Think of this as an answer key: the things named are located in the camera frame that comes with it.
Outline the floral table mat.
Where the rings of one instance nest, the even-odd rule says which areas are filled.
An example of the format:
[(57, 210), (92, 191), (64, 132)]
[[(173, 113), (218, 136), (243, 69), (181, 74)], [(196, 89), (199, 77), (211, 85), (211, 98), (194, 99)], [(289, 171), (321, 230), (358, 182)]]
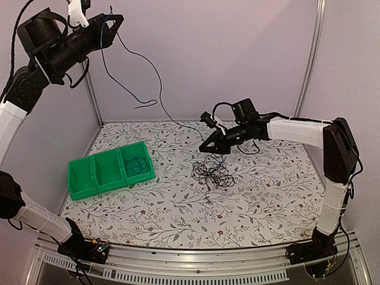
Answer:
[(88, 238), (158, 248), (240, 248), (311, 237), (324, 187), (301, 144), (250, 141), (226, 156), (231, 187), (195, 180), (210, 130), (201, 123), (109, 123), (91, 154), (145, 142), (156, 177), (79, 201), (61, 214)]

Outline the green bin right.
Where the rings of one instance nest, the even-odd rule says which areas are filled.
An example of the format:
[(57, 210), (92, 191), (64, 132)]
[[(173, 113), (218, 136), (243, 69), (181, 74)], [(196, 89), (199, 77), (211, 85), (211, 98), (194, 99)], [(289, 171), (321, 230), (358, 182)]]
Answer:
[(144, 141), (125, 145), (119, 150), (127, 186), (150, 181), (156, 177), (153, 162)]

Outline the aluminium corner post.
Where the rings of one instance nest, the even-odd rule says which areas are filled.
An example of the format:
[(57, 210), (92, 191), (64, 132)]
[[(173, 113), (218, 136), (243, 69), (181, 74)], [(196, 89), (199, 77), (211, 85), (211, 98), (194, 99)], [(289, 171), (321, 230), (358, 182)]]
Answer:
[(300, 92), (298, 95), (296, 108), (293, 114), (293, 116), (295, 117), (301, 116), (303, 107), (306, 102), (306, 97), (307, 97), (309, 86), (311, 83), (315, 62), (318, 56), (318, 49), (319, 49), (319, 44), (321, 41), (321, 35), (322, 35), (323, 25), (324, 25), (325, 9), (326, 9), (326, 0), (318, 0), (316, 2), (315, 21), (313, 25), (313, 32), (312, 32), (312, 38), (311, 38), (311, 46), (310, 46), (309, 54), (308, 54), (308, 60), (306, 63), (306, 69), (305, 69), (302, 84), (300, 87)]
[[(76, 31), (79, 28), (80, 27), (78, 27), (78, 28), (71, 28), (71, 29), (72, 29), (72, 31)], [(91, 80), (91, 74), (90, 74), (89, 70), (86, 71), (86, 66), (87, 66), (87, 64), (86, 64), (85, 61), (83, 61), (83, 62), (80, 63), (80, 69), (81, 69), (81, 71), (84, 74), (83, 83), (84, 83), (86, 92), (88, 94), (88, 98), (89, 98), (89, 101), (90, 101), (90, 106), (91, 106), (91, 108), (93, 110), (95, 120), (96, 120), (99, 128), (101, 128), (104, 125), (104, 122), (103, 122), (102, 114), (101, 114), (101, 111), (100, 111), (100, 108), (99, 108), (99, 104), (97, 102), (97, 97), (96, 97), (96, 93), (94, 91), (93, 82)]]

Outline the left aluminium corner post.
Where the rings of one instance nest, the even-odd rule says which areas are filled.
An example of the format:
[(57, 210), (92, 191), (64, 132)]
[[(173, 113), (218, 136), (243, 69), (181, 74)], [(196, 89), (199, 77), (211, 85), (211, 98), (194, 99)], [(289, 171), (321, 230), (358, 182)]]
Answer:
[[(76, 31), (79, 28), (80, 27), (78, 27), (78, 28), (71, 28), (71, 29), (72, 29), (72, 31)], [(93, 82), (91, 80), (91, 74), (90, 74), (89, 70), (86, 71), (86, 66), (87, 66), (87, 64), (86, 64), (85, 61), (83, 61), (83, 62), (80, 63), (80, 69), (81, 69), (81, 71), (84, 74), (83, 83), (84, 83), (86, 92), (88, 94), (88, 98), (89, 98), (89, 101), (90, 101), (90, 106), (91, 106), (91, 108), (93, 110), (95, 120), (96, 120), (99, 128), (101, 128), (104, 125), (104, 122), (103, 122), (102, 114), (101, 114), (101, 111), (100, 111), (100, 108), (99, 108), (99, 104), (97, 102), (97, 97), (96, 97), (96, 93), (94, 91)]]

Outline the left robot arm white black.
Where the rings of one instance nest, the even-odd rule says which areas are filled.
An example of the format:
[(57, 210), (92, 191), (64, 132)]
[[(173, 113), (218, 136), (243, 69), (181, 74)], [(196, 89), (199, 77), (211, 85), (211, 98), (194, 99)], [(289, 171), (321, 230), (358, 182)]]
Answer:
[[(63, 85), (65, 74), (74, 65), (112, 45), (123, 15), (101, 13), (87, 19), (89, 7), (89, 1), (69, 1), (67, 18), (46, 8), (23, 23), (16, 21), (12, 36), (20, 39), (29, 63), (11, 68), (1, 94), (1, 159), (43, 90), (50, 84)], [(30, 199), (6, 172), (1, 172), (1, 218), (17, 220), (64, 243), (76, 258), (88, 253), (88, 244), (75, 222)]]

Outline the green bin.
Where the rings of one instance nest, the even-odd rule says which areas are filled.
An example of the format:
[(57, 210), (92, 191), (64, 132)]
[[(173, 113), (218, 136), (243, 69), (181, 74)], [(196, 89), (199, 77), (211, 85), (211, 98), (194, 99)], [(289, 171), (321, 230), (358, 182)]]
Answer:
[(93, 159), (96, 185), (100, 194), (126, 186), (116, 150), (94, 154)]
[(72, 160), (68, 163), (67, 187), (73, 201), (97, 195), (91, 157)]
[(144, 141), (125, 145), (119, 150), (127, 186), (150, 181), (156, 177), (153, 162)]

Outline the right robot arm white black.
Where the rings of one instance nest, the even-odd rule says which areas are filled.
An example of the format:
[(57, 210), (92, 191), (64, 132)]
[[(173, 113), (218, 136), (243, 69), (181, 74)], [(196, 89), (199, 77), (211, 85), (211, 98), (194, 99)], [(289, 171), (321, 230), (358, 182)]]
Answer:
[(316, 232), (331, 236), (337, 230), (354, 196), (353, 178), (363, 171), (359, 150), (344, 118), (332, 121), (295, 118), (278, 112), (260, 114), (251, 99), (229, 104), (236, 126), (226, 128), (214, 112), (204, 112), (200, 121), (213, 133), (199, 150), (210, 154), (230, 154), (231, 147), (249, 140), (282, 140), (316, 147), (323, 151), (325, 199)]

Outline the front aluminium rail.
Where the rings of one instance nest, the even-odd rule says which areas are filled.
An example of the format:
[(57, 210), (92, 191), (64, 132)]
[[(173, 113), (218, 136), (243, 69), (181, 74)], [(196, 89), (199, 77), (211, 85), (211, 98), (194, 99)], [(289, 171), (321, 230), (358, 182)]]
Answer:
[(335, 237), (336, 256), (292, 264), (287, 245), (179, 250), (112, 245), (104, 264), (87, 273), (41, 236), (33, 249), (27, 284), (371, 284), (353, 231)]

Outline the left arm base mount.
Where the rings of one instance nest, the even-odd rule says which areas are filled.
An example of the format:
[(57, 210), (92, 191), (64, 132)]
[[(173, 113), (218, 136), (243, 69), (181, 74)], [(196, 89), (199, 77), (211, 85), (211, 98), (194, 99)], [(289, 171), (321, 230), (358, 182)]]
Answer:
[(85, 260), (97, 264), (105, 264), (109, 254), (109, 242), (96, 239), (86, 239), (80, 228), (70, 218), (65, 219), (71, 228), (71, 236), (58, 246), (58, 253), (74, 259)]

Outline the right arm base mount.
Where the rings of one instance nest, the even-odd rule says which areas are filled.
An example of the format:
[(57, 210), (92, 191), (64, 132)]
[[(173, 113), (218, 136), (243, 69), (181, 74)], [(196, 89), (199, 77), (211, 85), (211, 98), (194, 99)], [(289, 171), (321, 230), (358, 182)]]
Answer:
[(334, 239), (336, 233), (327, 236), (314, 229), (311, 241), (289, 245), (285, 256), (292, 265), (312, 262), (305, 267), (306, 273), (315, 279), (324, 278), (335, 264), (338, 253)]

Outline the green bin left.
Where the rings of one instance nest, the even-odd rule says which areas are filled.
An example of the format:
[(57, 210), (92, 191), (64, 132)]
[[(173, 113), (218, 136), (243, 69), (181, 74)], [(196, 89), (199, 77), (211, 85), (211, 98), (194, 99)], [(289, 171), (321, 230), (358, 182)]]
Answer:
[(73, 201), (97, 195), (91, 157), (72, 160), (68, 163), (67, 187)]

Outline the right aluminium corner post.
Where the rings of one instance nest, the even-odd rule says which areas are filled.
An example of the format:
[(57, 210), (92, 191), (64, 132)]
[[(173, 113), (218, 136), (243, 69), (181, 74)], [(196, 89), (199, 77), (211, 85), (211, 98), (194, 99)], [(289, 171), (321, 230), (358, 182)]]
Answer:
[(316, 2), (315, 21), (313, 25), (313, 32), (312, 32), (312, 38), (311, 38), (311, 46), (310, 46), (309, 54), (308, 54), (308, 60), (306, 63), (306, 69), (305, 69), (302, 84), (300, 87), (300, 92), (298, 95), (296, 108), (293, 114), (293, 116), (295, 117), (301, 116), (303, 107), (306, 102), (306, 97), (307, 97), (309, 86), (311, 83), (315, 62), (318, 56), (318, 49), (319, 49), (319, 44), (321, 41), (321, 35), (322, 35), (323, 25), (324, 25), (325, 9), (326, 9), (326, 0), (318, 0)]

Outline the green bin middle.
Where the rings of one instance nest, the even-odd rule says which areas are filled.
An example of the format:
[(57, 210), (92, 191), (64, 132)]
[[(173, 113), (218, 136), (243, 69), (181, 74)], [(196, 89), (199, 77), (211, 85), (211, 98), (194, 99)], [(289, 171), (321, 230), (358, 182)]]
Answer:
[(100, 194), (126, 186), (116, 150), (94, 154), (93, 159), (96, 185)]

